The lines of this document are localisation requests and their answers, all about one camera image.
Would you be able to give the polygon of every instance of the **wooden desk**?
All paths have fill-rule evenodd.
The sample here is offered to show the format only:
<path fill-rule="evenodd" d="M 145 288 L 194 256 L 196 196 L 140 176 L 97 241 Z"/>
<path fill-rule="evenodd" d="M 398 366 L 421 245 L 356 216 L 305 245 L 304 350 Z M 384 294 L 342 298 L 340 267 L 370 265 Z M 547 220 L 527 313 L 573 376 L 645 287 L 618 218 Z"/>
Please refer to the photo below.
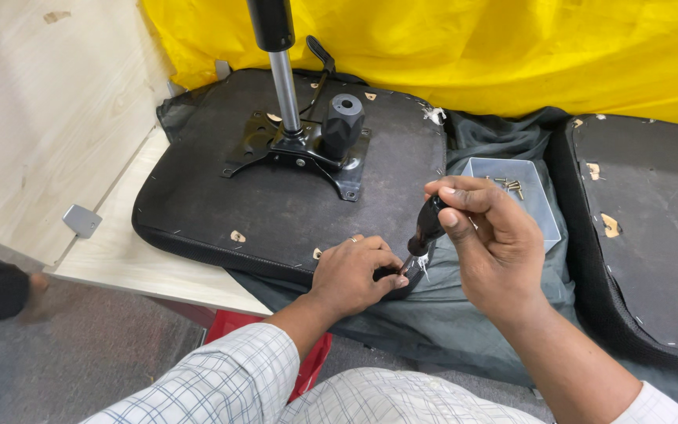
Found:
<path fill-rule="evenodd" d="M 58 278 L 259 316 L 271 312 L 221 267 L 198 263 L 150 246 L 133 230 L 138 191 L 169 146 L 155 128 L 98 210 L 103 221 L 91 238 L 79 238 L 61 263 Z"/>

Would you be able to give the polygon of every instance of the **right hand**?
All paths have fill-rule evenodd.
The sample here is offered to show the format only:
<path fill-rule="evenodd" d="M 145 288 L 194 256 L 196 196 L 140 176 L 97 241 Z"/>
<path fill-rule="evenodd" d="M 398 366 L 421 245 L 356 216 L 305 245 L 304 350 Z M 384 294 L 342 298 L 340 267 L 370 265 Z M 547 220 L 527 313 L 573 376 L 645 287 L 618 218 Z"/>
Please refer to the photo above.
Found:
<path fill-rule="evenodd" d="M 450 206 L 438 220 L 457 249 L 462 289 L 473 305 L 499 322 L 548 305 L 540 288 L 543 236 L 514 199 L 490 180 L 473 177 L 444 177 L 425 191 Z"/>

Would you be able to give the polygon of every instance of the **yellow tarp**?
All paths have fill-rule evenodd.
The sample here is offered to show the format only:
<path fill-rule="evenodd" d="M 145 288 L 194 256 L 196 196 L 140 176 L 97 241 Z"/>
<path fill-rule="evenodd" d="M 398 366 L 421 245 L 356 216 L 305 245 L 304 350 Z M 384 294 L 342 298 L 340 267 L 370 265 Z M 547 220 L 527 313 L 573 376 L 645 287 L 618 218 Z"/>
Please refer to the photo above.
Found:
<path fill-rule="evenodd" d="M 143 0 L 177 74 L 215 81 L 214 60 L 268 67 L 245 0 Z M 292 0 L 292 66 L 337 70 L 435 106 L 519 116 L 541 106 L 678 122 L 675 0 Z"/>

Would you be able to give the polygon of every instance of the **light wood panel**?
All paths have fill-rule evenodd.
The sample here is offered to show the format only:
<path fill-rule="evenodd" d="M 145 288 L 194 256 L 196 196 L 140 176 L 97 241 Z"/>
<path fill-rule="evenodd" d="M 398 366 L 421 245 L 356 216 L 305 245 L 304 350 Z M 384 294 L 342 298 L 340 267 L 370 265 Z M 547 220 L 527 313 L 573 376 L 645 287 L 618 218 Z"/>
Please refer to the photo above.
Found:
<path fill-rule="evenodd" d="M 173 69 L 135 0 L 0 0 L 0 244 L 54 264 L 155 123 Z"/>
<path fill-rule="evenodd" d="M 266 316 L 271 312 L 218 266 L 150 246 L 130 223 L 138 191 L 169 142 L 156 129 L 98 210 L 90 239 L 78 239 L 53 271 L 59 278 L 216 309 Z"/>

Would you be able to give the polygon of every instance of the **white checkered shirt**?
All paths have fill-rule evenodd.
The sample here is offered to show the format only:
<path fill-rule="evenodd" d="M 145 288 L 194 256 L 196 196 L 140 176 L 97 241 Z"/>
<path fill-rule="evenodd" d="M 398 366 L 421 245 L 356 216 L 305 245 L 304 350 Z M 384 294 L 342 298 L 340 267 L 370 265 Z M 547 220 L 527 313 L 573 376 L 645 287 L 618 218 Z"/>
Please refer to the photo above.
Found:
<path fill-rule="evenodd" d="M 299 366 L 284 331 L 252 323 L 196 349 L 153 386 L 83 423 L 542 422 L 436 376 L 378 368 L 345 371 L 286 404 Z M 678 404 L 646 382 L 614 423 L 678 424 Z"/>

